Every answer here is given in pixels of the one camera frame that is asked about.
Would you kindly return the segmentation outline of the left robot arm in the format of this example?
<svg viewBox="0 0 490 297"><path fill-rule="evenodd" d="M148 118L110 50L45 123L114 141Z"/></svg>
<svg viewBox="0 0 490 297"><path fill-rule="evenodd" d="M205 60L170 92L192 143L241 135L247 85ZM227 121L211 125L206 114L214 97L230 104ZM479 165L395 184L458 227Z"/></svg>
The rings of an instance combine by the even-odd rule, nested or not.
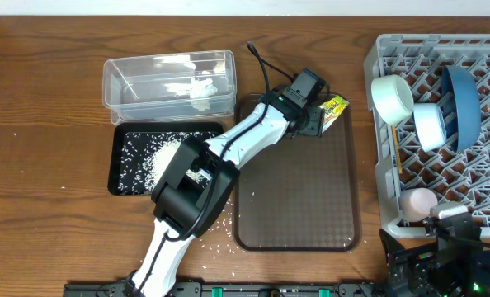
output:
<svg viewBox="0 0 490 297"><path fill-rule="evenodd" d="M151 193L154 232L141 267L126 280L125 296L164 296L195 238L219 217L242 167L287 134L319 137L330 93L309 69L289 86L269 88L252 113L227 132L204 141L184 140Z"/></svg>

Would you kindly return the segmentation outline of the yellow snack wrapper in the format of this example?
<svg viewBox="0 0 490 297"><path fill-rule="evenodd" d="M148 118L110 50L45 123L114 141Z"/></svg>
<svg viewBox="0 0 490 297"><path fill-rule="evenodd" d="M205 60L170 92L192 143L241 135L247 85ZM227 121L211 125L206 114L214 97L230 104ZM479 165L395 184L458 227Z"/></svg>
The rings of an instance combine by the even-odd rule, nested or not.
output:
<svg viewBox="0 0 490 297"><path fill-rule="evenodd" d="M350 102L344 97L335 95L320 106L320 108L324 111L322 133L324 133L332 125L332 123L342 114L349 104Z"/></svg>

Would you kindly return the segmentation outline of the dark blue plate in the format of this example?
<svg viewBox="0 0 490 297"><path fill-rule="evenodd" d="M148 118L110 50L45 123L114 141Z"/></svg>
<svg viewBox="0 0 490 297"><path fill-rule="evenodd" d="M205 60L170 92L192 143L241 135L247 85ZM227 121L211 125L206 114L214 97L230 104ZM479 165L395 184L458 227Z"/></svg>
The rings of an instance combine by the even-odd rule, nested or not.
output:
<svg viewBox="0 0 490 297"><path fill-rule="evenodd" d="M451 144L456 153L473 146L481 133L481 108L474 76L465 68L445 66L441 75L441 95L448 93L452 97L443 104L444 117L451 113L455 118L446 126L447 137L457 134L457 140Z"/></svg>

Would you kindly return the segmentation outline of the pink cup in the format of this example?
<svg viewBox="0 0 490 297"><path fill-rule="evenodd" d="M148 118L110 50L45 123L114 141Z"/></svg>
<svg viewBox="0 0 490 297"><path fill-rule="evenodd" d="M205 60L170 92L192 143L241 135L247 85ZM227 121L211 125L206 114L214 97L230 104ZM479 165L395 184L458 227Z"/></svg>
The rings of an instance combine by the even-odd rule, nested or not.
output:
<svg viewBox="0 0 490 297"><path fill-rule="evenodd" d="M430 214L430 208L438 204L436 195L427 188L408 189L401 193L398 203L407 222L418 222Z"/></svg>

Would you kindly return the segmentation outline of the green bowl with rice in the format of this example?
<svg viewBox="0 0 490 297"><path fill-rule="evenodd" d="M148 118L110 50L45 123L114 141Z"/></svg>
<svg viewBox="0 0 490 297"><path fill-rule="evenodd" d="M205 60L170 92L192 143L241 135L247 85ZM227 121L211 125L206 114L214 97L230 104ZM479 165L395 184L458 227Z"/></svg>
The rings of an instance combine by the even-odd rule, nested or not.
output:
<svg viewBox="0 0 490 297"><path fill-rule="evenodd" d="M374 79L370 90L374 107L386 124L397 125L413 113L410 87L397 74Z"/></svg>

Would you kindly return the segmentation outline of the light blue bowl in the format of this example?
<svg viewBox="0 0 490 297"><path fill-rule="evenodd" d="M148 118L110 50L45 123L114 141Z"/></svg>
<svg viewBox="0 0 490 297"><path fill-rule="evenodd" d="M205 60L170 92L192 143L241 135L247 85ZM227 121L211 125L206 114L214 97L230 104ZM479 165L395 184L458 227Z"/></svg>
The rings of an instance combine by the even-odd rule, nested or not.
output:
<svg viewBox="0 0 490 297"><path fill-rule="evenodd" d="M437 104L415 104L413 116L417 138L423 151L429 152L445 144L447 140L445 122Z"/></svg>

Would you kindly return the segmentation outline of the white tissue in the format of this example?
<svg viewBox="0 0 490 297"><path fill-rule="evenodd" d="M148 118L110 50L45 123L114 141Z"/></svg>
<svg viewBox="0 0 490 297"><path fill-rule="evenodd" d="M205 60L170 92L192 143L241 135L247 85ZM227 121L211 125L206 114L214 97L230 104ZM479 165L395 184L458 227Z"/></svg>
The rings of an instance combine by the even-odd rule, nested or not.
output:
<svg viewBox="0 0 490 297"><path fill-rule="evenodd" d="M206 111L210 108L209 99L212 97L218 88L214 85L212 78L207 79L191 79L191 89L189 97L191 106L198 111Z"/></svg>

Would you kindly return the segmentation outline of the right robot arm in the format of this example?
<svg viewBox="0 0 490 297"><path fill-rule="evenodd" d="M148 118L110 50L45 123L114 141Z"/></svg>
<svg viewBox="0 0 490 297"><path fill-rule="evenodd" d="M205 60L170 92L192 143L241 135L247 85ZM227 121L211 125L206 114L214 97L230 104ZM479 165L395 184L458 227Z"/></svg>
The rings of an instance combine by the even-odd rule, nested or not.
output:
<svg viewBox="0 0 490 297"><path fill-rule="evenodd" d="M379 236L389 277L387 296L490 296L490 243L465 212L445 219L425 218L435 242L405 248L388 232Z"/></svg>

